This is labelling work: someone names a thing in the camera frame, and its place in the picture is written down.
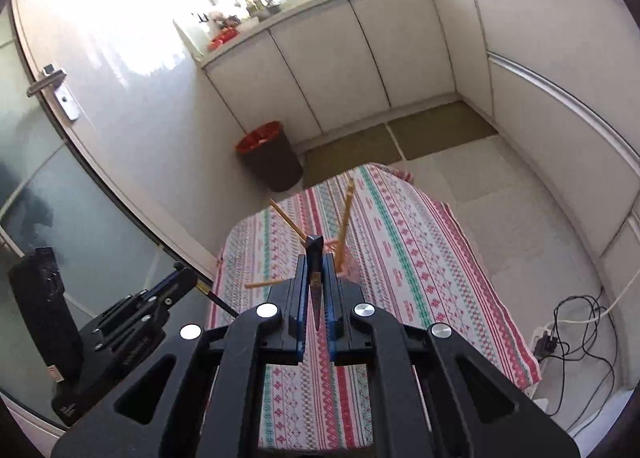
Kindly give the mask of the black gold-banded chopstick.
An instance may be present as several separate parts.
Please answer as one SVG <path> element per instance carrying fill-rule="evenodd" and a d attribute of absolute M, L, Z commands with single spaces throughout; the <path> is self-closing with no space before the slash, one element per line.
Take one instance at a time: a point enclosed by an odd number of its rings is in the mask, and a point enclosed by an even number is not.
<path fill-rule="evenodd" d="M 217 296 L 216 293 L 213 292 L 212 288 L 210 288 L 209 285 L 207 285 L 205 282 L 199 280 L 196 283 L 196 288 L 199 292 L 203 293 L 209 301 L 212 301 L 217 308 L 221 308 L 224 312 L 226 312 L 233 318 L 239 316 L 239 313 L 235 311 L 235 309 L 232 308 L 227 302 L 224 302 L 224 300 Z"/>
<path fill-rule="evenodd" d="M 322 264 L 323 237 L 311 235 L 306 239 L 307 282 L 311 300 L 314 329 L 320 329 L 320 314 L 322 307 Z"/>

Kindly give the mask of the white power strip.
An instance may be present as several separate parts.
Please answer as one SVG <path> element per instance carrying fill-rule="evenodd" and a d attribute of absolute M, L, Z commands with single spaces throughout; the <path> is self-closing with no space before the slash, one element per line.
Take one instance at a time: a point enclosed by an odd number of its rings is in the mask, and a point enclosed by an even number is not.
<path fill-rule="evenodd" d="M 543 327 L 537 327 L 532 334 L 532 337 L 530 338 L 529 341 L 529 349 L 532 352 L 535 352 L 536 350 L 536 346 L 538 344 L 538 341 L 542 339 L 542 337 L 545 334 L 548 334 L 549 330 L 546 326 Z M 532 386 L 530 386 L 529 388 L 526 389 L 525 394 L 532 400 L 534 398 L 534 395 L 538 389 L 538 386 L 540 386 L 541 381 L 538 381 L 537 383 L 533 384 Z"/>

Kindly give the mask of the red-rimmed dark trash bin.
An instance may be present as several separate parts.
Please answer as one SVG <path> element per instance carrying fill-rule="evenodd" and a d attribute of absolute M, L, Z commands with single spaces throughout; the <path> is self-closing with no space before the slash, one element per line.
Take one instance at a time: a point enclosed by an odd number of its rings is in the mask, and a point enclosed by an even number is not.
<path fill-rule="evenodd" d="M 273 192 L 285 192 L 299 182 L 303 166 L 280 121 L 270 121 L 246 134 L 235 152 L 259 181 Z"/>

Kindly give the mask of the patterned woven tablecloth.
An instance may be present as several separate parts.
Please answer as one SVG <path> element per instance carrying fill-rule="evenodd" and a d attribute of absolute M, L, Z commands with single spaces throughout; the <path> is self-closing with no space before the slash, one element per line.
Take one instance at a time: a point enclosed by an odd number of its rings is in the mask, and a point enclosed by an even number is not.
<path fill-rule="evenodd" d="M 446 322 L 521 389 L 537 383 L 535 357 L 486 277 L 448 204 L 413 185 L 409 173 L 367 163 L 283 200 L 305 234 L 338 238 L 347 183 L 355 180 L 346 244 L 360 266 L 364 298 L 406 325 Z M 236 224 L 224 242 L 214 293 L 237 312 L 267 300 L 245 284 L 290 278 L 303 245 L 267 208 Z M 231 316 L 213 308 L 209 322 Z M 267 369 L 259 444 L 281 452 L 337 452 L 372 442 L 367 374 L 329 360 L 324 325 L 307 329 L 303 363 Z"/>

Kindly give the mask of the pink perforated utensil holder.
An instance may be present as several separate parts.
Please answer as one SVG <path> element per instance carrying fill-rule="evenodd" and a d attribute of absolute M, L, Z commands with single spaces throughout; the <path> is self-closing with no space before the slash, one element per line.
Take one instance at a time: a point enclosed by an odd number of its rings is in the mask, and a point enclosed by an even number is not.
<path fill-rule="evenodd" d="M 346 242 L 337 238 L 324 242 L 324 252 L 331 253 L 334 257 L 334 266 L 339 278 L 350 282 L 360 282 L 360 266 L 356 256 L 347 247 Z"/>

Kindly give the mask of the light wooden chopstick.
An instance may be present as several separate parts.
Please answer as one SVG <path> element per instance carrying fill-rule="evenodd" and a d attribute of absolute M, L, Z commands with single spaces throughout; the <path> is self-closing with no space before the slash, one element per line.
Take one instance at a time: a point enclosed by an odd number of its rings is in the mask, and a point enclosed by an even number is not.
<path fill-rule="evenodd" d="M 299 239 L 301 244 L 306 244 L 307 235 L 302 231 L 300 227 L 298 227 L 295 222 L 290 218 L 273 199 L 269 200 L 270 207 L 273 208 L 274 212 L 282 218 L 285 224 L 295 233 L 297 238 Z"/>

